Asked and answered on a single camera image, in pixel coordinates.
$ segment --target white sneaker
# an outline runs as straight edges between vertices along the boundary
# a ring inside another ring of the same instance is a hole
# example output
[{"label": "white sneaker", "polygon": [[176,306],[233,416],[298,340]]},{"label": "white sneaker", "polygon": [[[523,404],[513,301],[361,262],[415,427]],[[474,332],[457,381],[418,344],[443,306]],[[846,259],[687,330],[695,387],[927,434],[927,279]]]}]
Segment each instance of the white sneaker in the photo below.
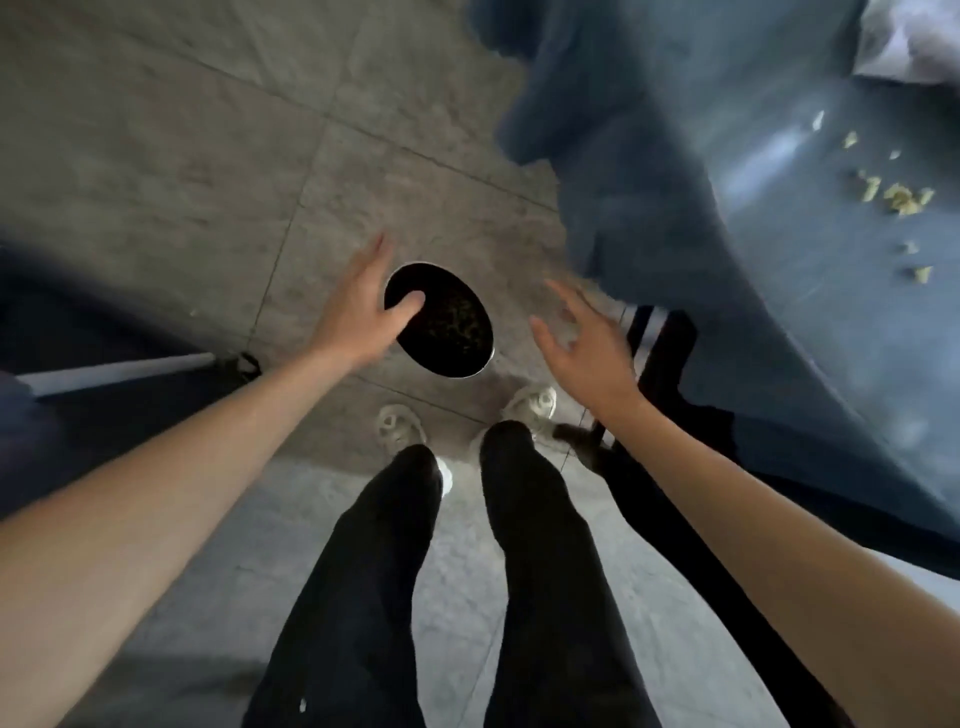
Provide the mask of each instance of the white sneaker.
[{"label": "white sneaker", "polygon": [[517,420],[533,433],[534,440],[549,437],[550,418],[557,411],[557,390],[547,384],[528,384],[517,392],[500,412],[500,421]]},{"label": "white sneaker", "polygon": [[[417,413],[405,404],[388,404],[380,410],[376,416],[376,436],[391,457],[411,445],[427,444],[423,423]],[[453,488],[453,473],[440,457],[437,457],[437,468],[443,480],[445,496]]]}]

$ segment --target concrete floor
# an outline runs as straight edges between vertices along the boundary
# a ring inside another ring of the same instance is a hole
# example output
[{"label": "concrete floor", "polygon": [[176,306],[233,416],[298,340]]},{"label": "concrete floor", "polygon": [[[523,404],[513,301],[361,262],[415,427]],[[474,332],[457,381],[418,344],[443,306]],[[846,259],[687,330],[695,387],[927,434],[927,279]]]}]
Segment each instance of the concrete floor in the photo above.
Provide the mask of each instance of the concrete floor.
[{"label": "concrete floor", "polygon": [[[131,637],[73,725],[236,725],[337,517],[385,462],[409,403],[454,458],[546,371],[529,313],[561,272],[549,169],[493,148],[519,69],[455,0],[86,0],[0,7],[0,227],[125,306],[273,361],[309,332],[350,253],[386,227],[490,309],[497,354],[468,381],[399,351],[329,395]],[[599,300],[612,315],[622,305]],[[558,416],[577,422],[569,398]],[[664,726],[773,726],[779,712],[703,601],[574,457],[588,519]],[[506,607],[478,475],[454,467],[414,598],[431,728],[480,726]]]}]

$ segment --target forearm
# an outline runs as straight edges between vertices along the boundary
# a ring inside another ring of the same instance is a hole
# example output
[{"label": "forearm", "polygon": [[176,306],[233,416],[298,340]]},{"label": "forearm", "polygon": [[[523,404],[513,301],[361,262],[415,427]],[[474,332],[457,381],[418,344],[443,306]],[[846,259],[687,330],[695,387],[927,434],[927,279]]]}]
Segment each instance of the forearm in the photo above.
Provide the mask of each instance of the forearm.
[{"label": "forearm", "polygon": [[0,523],[0,705],[55,725],[347,368],[265,375]]},{"label": "forearm", "polygon": [[637,395],[599,415],[858,726],[960,723],[960,619]]}]

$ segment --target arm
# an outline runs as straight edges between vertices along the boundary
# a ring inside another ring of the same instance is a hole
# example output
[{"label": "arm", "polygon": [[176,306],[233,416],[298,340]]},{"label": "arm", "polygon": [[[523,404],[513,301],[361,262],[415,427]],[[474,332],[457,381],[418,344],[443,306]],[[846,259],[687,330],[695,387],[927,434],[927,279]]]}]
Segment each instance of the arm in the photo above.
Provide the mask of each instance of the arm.
[{"label": "arm", "polygon": [[531,321],[551,372],[646,468],[853,722],[960,725],[960,617],[663,417],[636,389],[618,327],[549,284],[580,325],[567,350]]},{"label": "arm", "polygon": [[53,726],[317,401],[423,303],[379,306],[391,246],[350,263],[307,350],[0,523],[4,724]]}]

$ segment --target hand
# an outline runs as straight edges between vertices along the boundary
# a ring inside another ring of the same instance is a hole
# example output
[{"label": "hand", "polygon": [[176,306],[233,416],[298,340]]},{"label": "hand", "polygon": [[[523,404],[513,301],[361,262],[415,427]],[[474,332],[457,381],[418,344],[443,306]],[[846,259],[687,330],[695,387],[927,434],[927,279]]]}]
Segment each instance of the hand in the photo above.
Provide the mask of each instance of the hand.
[{"label": "hand", "polygon": [[534,340],[560,386],[603,422],[606,412],[640,396],[627,341],[617,323],[596,311],[580,291],[555,280],[546,284],[563,300],[580,334],[565,349],[542,319],[531,316]]},{"label": "hand", "polygon": [[383,310],[380,291],[394,245],[379,233],[353,256],[327,300],[309,349],[341,358],[352,371],[379,359],[410,319],[423,308],[422,291],[412,291]]}]

